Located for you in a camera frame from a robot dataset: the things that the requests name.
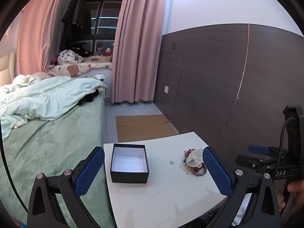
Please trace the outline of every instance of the wood paneling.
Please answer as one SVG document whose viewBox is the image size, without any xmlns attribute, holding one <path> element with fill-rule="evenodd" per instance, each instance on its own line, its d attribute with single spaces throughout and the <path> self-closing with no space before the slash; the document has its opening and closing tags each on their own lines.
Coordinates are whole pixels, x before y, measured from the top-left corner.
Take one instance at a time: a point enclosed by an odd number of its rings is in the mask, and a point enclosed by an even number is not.
<svg viewBox="0 0 304 228">
<path fill-rule="evenodd" d="M 172 120 L 174 102 L 181 77 L 186 51 L 186 37 L 186 31 L 180 31 L 164 35 L 161 42 L 154 103 L 169 121 Z M 165 93 L 165 86 L 169 87 L 168 93 Z"/>
<path fill-rule="evenodd" d="M 215 146 L 232 112 L 244 70 L 248 25 L 188 29 L 172 123 Z"/>
<path fill-rule="evenodd" d="M 249 145 L 279 146 L 283 109 L 304 107 L 304 38 L 261 25 L 250 25 L 249 32 L 239 99 L 216 147 L 231 163 L 238 154 L 250 155 Z"/>
</svg>

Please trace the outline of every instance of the blue textured pad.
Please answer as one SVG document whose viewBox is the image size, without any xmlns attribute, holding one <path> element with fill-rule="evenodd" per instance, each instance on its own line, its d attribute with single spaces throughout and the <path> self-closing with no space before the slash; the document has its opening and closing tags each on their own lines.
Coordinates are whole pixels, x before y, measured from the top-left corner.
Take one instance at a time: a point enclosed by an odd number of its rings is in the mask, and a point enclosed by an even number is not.
<svg viewBox="0 0 304 228">
<path fill-rule="evenodd" d="M 99 169 L 103 165 L 104 160 L 105 152 L 102 148 L 100 148 L 94 154 L 92 159 L 89 161 L 89 163 L 86 165 L 76 180 L 75 194 L 78 198 L 80 198 L 80 196 L 84 196 L 88 192 Z"/>
<path fill-rule="evenodd" d="M 259 154 L 259 155 L 268 155 L 270 153 L 270 151 L 267 147 L 254 146 L 254 145 L 249 146 L 248 151 L 250 153 Z"/>
<path fill-rule="evenodd" d="M 232 194 L 231 180 L 208 147 L 203 151 L 203 161 L 218 190 L 222 195 L 229 197 Z"/>
</svg>

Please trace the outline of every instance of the tabletop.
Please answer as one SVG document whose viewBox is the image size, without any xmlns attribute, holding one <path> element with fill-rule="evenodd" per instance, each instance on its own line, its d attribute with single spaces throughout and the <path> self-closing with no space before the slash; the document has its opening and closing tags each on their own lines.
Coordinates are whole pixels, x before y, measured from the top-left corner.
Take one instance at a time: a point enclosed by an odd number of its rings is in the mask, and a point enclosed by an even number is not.
<svg viewBox="0 0 304 228">
<path fill-rule="evenodd" d="M 208 171 L 204 176 L 183 171 L 184 151 L 208 146 L 194 132 L 127 143 L 145 145 L 149 177 L 146 184 L 113 183 L 113 143 L 104 144 L 107 184 L 118 228 L 177 228 L 225 198 Z"/>
</svg>

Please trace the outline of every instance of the headboard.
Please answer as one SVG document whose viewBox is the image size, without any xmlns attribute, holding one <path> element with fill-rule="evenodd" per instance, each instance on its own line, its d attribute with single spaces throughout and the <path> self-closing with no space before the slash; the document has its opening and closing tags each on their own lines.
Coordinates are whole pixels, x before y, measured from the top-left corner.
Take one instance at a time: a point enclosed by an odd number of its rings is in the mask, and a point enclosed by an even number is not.
<svg viewBox="0 0 304 228">
<path fill-rule="evenodd" d="M 16 61 L 16 52 L 12 51 L 6 56 L 0 58 L 0 87 L 11 84 L 14 77 L 14 66 Z"/>
</svg>

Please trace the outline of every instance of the screw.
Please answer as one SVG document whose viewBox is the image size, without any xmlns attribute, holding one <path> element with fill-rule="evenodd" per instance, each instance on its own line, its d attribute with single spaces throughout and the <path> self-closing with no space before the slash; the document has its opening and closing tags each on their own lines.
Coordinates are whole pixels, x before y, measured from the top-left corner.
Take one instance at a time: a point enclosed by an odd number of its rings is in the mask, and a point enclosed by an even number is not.
<svg viewBox="0 0 304 228">
<path fill-rule="evenodd" d="M 63 172 L 63 174 L 64 174 L 65 176 L 69 176 L 69 175 L 71 175 L 71 173 L 72 173 L 72 170 L 70 170 L 70 169 L 65 170 L 65 171 Z"/>
<path fill-rule="evenodd" d="M 269 179 L 270 178 L 270 175 L 268 173 L 264 173 L 264 177 Z"/>
<path fill-rule="evenodd" d="M 241 176 L 241 175 L 243 175 L 243 172 L 241 170 L 236 170 L 235 174 L 237 174 L 238 176 Z"/>
<path fill-rule="evenodd" d="M 37 175 L 37 179 L 41 179 L 43 177 L 43 173 L 39 173 L 38 175 Z"/>
</svg>

